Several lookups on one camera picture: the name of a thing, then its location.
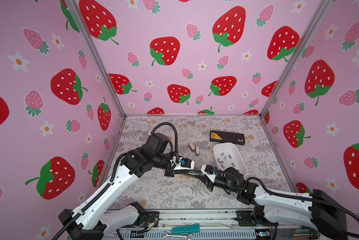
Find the black stapler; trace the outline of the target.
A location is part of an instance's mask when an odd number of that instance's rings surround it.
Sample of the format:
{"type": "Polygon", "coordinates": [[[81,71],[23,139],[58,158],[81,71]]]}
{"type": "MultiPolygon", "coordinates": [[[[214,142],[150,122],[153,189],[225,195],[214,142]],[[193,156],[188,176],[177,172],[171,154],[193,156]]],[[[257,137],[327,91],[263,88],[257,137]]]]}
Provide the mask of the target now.
{"type": "Polygon", "coordinates": [[[208,179],[205,174],[195,170],[175,170],[174,173],[177,175],[185,175],[188,177],[196,178],[200,181],[205,181],[206,179],[208,179]]]}

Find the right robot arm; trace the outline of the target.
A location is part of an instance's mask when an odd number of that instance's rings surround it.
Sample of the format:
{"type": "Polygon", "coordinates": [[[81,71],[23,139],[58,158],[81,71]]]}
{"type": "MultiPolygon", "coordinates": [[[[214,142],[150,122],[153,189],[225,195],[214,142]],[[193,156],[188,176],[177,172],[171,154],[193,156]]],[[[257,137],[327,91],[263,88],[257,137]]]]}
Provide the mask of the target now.
{"type": "Polygon", "coordinates": [[[291,223],[316,229],[330,239],[359,239],[359,216],[321,190],[313,190],[312,193],[277,192],[266,188],[256,177],[245,179],[233,167],[218,171],[204,165],[200,176],[210,191],[218,187],[229,194],[235,193],[242,204],[290,211],[291,223]]]}

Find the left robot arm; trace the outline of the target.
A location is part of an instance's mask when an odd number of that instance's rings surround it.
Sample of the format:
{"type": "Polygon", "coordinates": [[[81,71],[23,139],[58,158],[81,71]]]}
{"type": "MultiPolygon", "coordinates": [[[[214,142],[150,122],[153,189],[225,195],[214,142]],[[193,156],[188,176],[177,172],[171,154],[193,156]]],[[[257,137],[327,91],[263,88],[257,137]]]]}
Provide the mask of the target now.
{"type": "Polygon", "coordinates": [[[137,202],[107,214],[111,204],[133,183],[152,168],[162,169],[164,176],[174,177],[179,171],[192,171],[194,162],[180,157],[178,134],[169,122],[158,124],[144,145],[121,154],[110,177],[88,200],[74,210],[64,210],[59,219],[63,227],[54,235],[57,240],[67,232],[73,240],[101,240],[104,235],[128,225],[142,225],[144,208],[137,202]]]}

